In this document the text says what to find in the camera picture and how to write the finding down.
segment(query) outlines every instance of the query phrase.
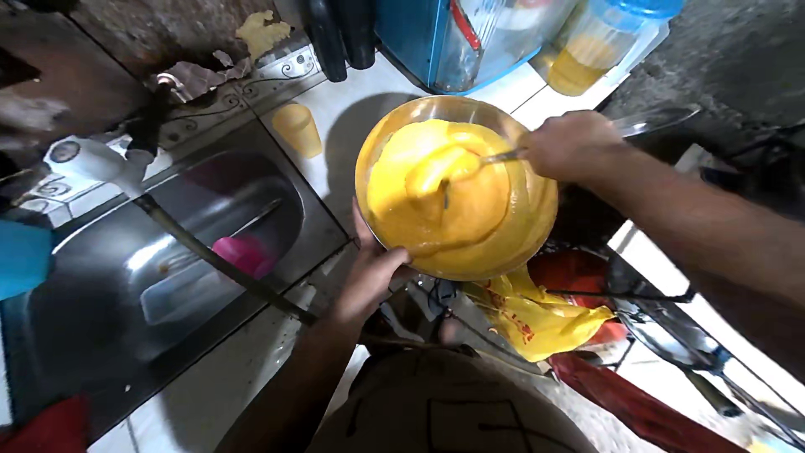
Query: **yellow plastic bag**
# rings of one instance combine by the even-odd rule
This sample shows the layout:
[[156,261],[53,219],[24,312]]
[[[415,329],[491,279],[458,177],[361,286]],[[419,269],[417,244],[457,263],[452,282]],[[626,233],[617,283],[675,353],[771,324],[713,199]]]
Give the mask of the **yellow plastic bag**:
[[612,311],[571,305],[537,288],[522,266],[492,280],[464,284],[464,292],[480,307],[497,332],[526,360],[537,362],[556,352],[586,343]]

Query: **red handle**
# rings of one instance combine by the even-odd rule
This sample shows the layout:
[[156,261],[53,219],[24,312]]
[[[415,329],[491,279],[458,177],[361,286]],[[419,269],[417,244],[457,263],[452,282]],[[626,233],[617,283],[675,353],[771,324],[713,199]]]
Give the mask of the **red handle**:
[[473,26],[469,23],[467,15],[464,14],[461,6],[458,4],[458,0],[450,0],[450,11],[452,11],[453,19],[456,21],[459,31],[467,39],[469,47],[473,48],[474,51],[480,49],[481,40],[478,39],[478,35],[475,34]]

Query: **person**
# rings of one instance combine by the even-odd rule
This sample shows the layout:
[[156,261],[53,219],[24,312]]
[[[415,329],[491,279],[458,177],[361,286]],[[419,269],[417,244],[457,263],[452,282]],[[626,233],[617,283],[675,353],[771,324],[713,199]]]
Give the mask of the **person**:
[[[538,174],[577,183],[631,218],[728,321],[805,376],[803,226],[677,173],[592,111],[550,118],[523,144]],[[384,251],[357,208],[354,215],[360,251],[341,295],[299,336],[217,452],[595,451],[547,399],[447,350],[381,360],[319,427],[364,322],[410,259],[400,248]]]

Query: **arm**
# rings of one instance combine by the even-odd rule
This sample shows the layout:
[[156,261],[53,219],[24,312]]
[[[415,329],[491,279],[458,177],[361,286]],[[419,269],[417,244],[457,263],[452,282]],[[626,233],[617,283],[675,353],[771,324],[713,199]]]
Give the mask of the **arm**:
[[725,318],[805,376],[791,345],[805,340],[805,226],[677,173],[594,112],[552,118],[525,145],[536,172],[578,183],[632,218]]
[[229,428],[216,453],[304,451],[324,416],[366,319],[377,309],[394,271],[409,260],[384,252],[353,203],[361,250],[341,295],[296,340],[293,352]]

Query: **hand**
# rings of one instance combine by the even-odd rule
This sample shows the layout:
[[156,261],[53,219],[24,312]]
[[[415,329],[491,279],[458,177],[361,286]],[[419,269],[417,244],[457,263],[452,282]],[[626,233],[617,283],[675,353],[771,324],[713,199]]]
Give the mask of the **hand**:
[[567,182],[582,182],[597,170],[602,154],[628,146],[611,121],[591,110],[548,118],[520,145],[537,174]]
[[353,220],[361,250],[357,253],[341,295],[331,308],[330,316],[338,322],[358,323],[363,326],[366,319],[378,308],[391,277],[411,257],[402,247],[386,251],[380,245],[366,226],[354,198]]

